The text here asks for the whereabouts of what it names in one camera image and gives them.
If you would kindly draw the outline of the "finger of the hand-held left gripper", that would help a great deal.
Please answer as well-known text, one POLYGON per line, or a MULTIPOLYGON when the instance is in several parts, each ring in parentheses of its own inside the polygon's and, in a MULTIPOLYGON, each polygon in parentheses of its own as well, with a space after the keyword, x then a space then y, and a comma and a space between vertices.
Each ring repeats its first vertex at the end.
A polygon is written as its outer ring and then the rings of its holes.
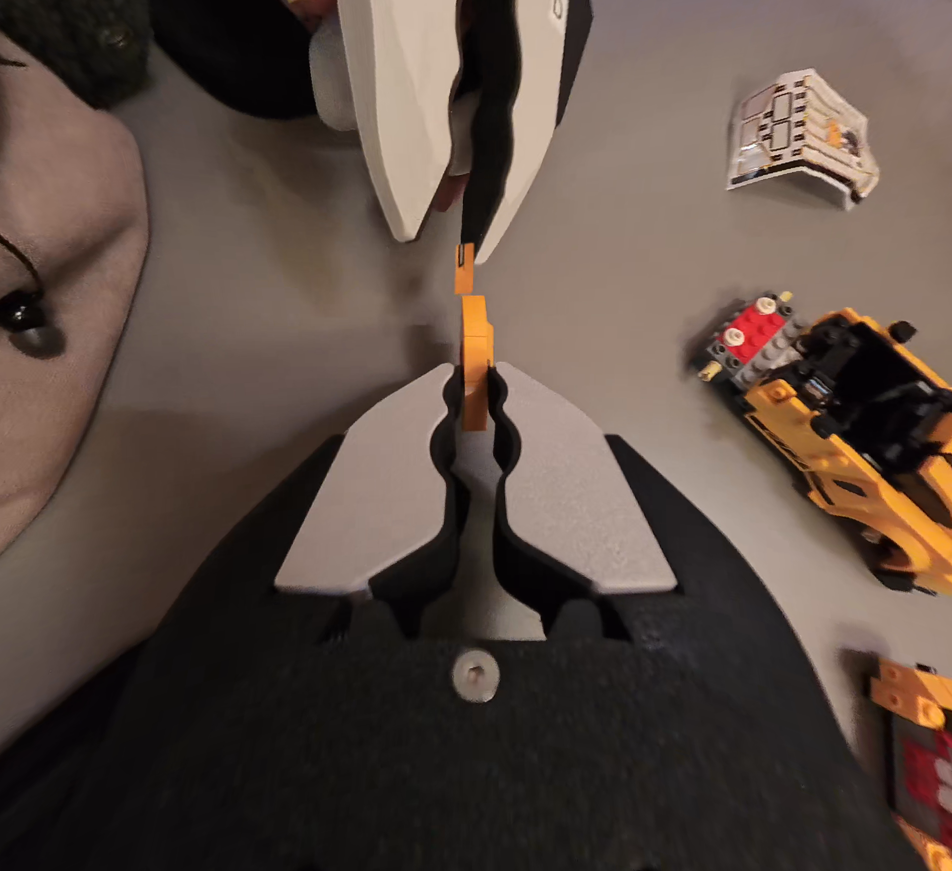
POLYGON ((416 240, 448 176, 470 171, 478 94, 464 70, 463 0, 338 0, 363 155, 393 238, 416 240))
POLYGON ((500 243, 540 171, 557 124, 569 0, 513 0, 515 87, 502 105, 502 181, 476 250, 477 266, 500 243))

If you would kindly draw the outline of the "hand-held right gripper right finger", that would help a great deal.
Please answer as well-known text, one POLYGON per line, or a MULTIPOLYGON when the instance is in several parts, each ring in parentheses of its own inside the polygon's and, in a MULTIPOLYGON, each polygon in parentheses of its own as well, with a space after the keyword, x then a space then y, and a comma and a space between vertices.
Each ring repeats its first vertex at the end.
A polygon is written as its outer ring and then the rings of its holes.
POLYGON ((538 614, 543 634, 567 603, 591 603, 598 634, 623 636, 616 602, 666 595, 677 578, 601 427, 523 370, 497 363, 487 392, 495 498, 493 566, 538 614))

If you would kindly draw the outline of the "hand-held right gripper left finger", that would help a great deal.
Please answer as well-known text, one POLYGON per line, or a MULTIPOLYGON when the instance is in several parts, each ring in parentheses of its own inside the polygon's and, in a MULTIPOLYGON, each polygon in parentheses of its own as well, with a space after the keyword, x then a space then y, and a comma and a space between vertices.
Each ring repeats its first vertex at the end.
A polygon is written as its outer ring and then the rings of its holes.
POLYGON ((462 372, 444 363, 343 436, 275 577, 282 592, 386 603, 416 637, 452 585, 467 489, 454 477, 462 372))

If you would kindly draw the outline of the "orange white red lego subassembly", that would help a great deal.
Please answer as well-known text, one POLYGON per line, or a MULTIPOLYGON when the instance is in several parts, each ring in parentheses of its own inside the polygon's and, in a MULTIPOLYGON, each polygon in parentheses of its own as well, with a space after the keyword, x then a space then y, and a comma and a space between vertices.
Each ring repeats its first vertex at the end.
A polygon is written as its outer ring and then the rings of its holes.
POLYGON ((489 416, 488 374, 494 366, 494 327, 482 295, 464 295, 461 302, 462 430, 480 432, 486 430, 489 416))

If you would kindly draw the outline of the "lego sticker sheet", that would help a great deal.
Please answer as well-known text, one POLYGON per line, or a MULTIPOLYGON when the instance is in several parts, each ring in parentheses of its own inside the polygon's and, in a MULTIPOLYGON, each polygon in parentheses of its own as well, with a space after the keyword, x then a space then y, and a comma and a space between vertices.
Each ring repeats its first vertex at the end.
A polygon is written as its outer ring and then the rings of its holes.
POLYGON ((880 181, 867 117, 814 68, 782 73, 740 101, 732 116, 727 190, 792 174, 833 187, 846 210, 880 181))

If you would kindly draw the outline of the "yellow lego car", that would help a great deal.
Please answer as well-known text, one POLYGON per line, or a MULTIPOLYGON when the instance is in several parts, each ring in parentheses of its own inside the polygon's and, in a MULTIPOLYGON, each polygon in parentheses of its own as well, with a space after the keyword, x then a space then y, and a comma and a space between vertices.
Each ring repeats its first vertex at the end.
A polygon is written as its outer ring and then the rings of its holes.
POLYGON ((911 353, 916 329, 851 307, 808 321, 789 292, 736 305, 690 364, 851 522, 870 572, 901 592, 951 593, 951 389, 911 353))

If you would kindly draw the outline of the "person's left forearm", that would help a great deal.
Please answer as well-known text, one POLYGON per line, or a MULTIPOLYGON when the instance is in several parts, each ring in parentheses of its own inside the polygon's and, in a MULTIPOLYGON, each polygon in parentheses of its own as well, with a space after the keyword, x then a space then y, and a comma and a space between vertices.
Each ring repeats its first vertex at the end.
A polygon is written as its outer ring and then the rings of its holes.
POLYGON ((149 6, 158 45, 220 103, 261 118, 315 115, 310 36, 284 0, 149 0, 149 6))

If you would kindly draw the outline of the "black orange lego bumper assembly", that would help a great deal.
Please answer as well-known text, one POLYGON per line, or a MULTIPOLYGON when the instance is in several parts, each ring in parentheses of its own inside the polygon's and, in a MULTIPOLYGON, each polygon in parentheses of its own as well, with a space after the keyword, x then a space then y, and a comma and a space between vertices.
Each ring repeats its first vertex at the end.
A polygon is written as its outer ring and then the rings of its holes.
POLYGON ((951 868, 951 680, 887 658, 868 681, 883 711, 887 801, 927 869, 951 868))

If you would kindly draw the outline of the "beige shirt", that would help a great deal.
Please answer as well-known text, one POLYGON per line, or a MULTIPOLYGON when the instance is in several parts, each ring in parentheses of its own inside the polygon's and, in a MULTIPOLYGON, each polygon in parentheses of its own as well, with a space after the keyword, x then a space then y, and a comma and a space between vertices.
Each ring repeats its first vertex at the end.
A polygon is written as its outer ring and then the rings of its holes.
MULTIPOLYGON (((65 335, 50 360, 18 352, 2 330, 1 548, 36 518, 89 427, 149 246, 145 171, 117 117, 44 65, 2 67, 1 231, 46 286, 65 335)), ((29 286, 2 248, 2 294, 29 286)))

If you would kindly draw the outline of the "dark wired earphone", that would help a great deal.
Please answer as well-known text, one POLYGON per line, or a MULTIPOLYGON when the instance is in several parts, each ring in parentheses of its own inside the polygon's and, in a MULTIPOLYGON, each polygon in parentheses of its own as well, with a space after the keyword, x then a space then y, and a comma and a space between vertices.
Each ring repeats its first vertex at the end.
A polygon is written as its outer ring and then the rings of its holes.
POLYGON ((1 236, 1 246, 26 271, 30 285, 2 294, 1 328, 11 345, 30 358, 52 360, 65 353, 65 335, 44 309, 46 286, 27 254, 1 236))

